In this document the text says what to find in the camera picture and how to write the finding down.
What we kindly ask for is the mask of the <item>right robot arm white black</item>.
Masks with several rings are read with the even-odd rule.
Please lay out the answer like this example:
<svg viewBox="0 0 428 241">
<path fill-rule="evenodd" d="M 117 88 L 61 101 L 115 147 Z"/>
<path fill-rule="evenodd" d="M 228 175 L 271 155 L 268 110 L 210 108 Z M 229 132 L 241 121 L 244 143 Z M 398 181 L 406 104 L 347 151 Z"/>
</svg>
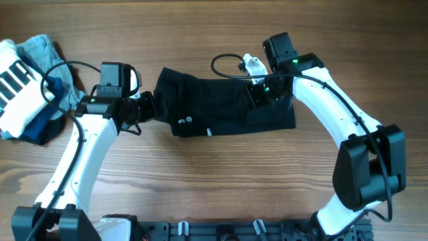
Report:
<svg viewBox="0 0 428 241">
<path fill-rule="evenodd" d="M 315 54 L 275 56 L 272 73 L 257 57 L 244 55 L 241 68 L 252 78 L 246 97 L 252 107 L 291 94 L 322 123 L 338 147 L 332 175 L 334 195 L 300 232 L 311 240 L 333 240 L 351 232 L 367 214 L 393 218 L 392 197 L 405 189 L 405 136 L 359 108 L 333 81 Z"/>
</svg>

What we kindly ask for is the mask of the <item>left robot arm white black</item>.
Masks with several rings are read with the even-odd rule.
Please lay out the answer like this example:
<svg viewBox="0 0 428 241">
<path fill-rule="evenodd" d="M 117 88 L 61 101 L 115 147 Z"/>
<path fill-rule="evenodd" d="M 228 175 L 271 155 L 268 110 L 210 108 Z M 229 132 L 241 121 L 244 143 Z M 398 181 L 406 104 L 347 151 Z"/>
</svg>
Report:
<svg viewBox="0 0 428 241">
<path fill-rule="evenodd" d="M 136 216 L 111 214 L 91 223 L 88 206 L 94 182 L 119 132 L 157 117 L 151 92 L 137 99 L 81 99 L 74 129 L 60 163 L 31 207 L 19 206 L 11 228 L 16 240 L 140 240 Z"/>
</svg>

